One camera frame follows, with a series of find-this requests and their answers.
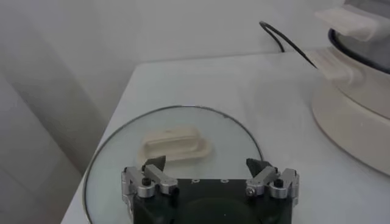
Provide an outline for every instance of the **round glass plate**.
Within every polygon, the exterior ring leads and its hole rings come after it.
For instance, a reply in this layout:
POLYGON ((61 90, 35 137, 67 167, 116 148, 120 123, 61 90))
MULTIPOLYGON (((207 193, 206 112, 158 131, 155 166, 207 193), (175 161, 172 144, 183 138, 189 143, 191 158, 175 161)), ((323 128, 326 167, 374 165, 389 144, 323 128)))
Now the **round glass plate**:
POLYGON ((165 174, 193 179, 250 178, 246 159, 261 159, 261 153, 253 136, 237 120, 205 107, 157 109, 115 131, 95 154, 83 188, 83 205, 90 223, 131 223, 121 198, 121 171, 136 166, 145 134, 184 125, 196 127, 211 143, 212 152, 204 158, 167 162, 165 174))

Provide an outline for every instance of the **white plastic object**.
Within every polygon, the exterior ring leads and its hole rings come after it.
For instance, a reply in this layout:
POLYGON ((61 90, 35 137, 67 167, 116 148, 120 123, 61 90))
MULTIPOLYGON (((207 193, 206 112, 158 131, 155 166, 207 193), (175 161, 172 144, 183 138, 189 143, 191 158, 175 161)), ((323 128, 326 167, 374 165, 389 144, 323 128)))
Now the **white plastic object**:
POLYGON ((390 175, 390 120, 361 107, 323 82, 313 101, 314 118, 326 135, 367 165, 390 175))
POLYGON ((193 126, 175 127, 148 133, 138 152, 137 163, 166 156, 166 161, 201 158, 211 152, 211 144, 193 126))
POLYGON ((351 85, 363 79, 360 68, 334 47, 309 51, 307 56, 330 81, 342 81, 351 85))
POLYGON ((379 40, 390 35, 390 19, 351 5, 319 11, 315 15, 342 35, 360 41, 379 40))

